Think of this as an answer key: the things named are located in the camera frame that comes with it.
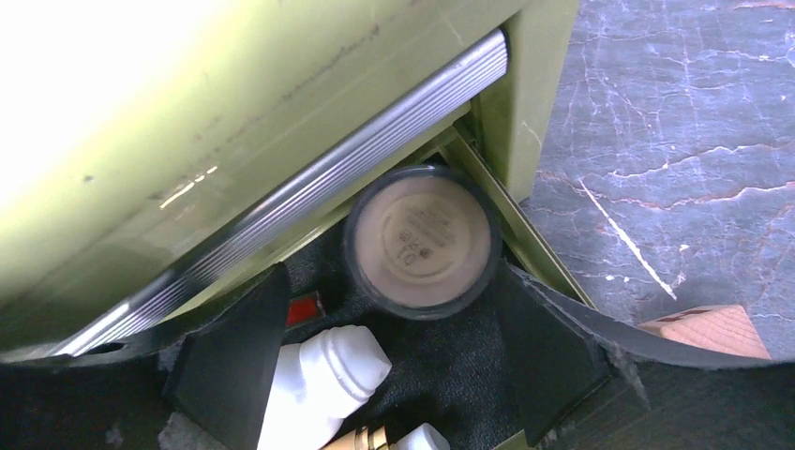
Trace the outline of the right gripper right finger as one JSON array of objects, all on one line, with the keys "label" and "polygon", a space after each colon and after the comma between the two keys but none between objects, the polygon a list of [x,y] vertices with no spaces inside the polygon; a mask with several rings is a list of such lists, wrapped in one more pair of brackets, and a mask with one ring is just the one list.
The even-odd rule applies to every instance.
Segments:
[{"label": "right gripper right finger", "polygon": [[538,449],[790,449],[794,365],[619,322],[510,263],[493,280],[520,424]]}]

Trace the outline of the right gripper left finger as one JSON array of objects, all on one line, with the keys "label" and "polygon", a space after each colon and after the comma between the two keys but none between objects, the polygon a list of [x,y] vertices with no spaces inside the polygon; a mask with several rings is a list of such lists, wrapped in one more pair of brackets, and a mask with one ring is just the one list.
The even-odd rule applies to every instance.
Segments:
[{"label": "right gripper left finger", "polygon": [[5,449],[157,449],[176,415],[253,449],[292,297],[278,263],[153,328],[81,356],[1,367]]}]

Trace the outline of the white bottle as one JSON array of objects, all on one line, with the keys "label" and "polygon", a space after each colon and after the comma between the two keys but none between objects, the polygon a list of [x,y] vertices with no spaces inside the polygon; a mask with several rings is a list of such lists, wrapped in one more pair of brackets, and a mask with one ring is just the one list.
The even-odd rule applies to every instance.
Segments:
[{"label": "white bottle", "polygon": [[280,348],[260,449],[320,449],[392,369],[368,328],[345,325]]}]

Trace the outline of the beige foundation bottle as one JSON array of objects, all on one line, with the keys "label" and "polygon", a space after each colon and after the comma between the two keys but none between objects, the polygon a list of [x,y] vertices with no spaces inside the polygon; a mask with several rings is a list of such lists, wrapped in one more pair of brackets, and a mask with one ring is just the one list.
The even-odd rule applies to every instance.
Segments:
[{"label": "beige foundation bottle", "polygon": [[392,441],[385,427],[360,427],[328,443],[323,450],[450,450],[451,444],[431,424],[424,423]]}]

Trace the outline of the round powder jar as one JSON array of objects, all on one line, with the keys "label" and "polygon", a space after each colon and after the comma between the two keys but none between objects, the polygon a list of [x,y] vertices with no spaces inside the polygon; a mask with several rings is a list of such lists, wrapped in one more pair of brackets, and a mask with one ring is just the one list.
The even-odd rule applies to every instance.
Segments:
[{"label": "round powder jar", "polygon": [[467,308],[493,279],[501,219],[486,192],[445,165],[385,173],[358,196],[342,254],[353,284],[377,308],[434,321]]}]

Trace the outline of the green makeup organizer box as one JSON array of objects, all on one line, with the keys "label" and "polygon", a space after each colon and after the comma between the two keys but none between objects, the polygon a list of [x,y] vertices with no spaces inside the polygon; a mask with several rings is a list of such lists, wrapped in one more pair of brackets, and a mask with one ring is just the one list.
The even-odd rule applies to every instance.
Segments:
[{"label": "green makeup organizer box", "polygon": [[473,120],[528,196],[576,1],[5,1],[1,367],[217,301]]}]

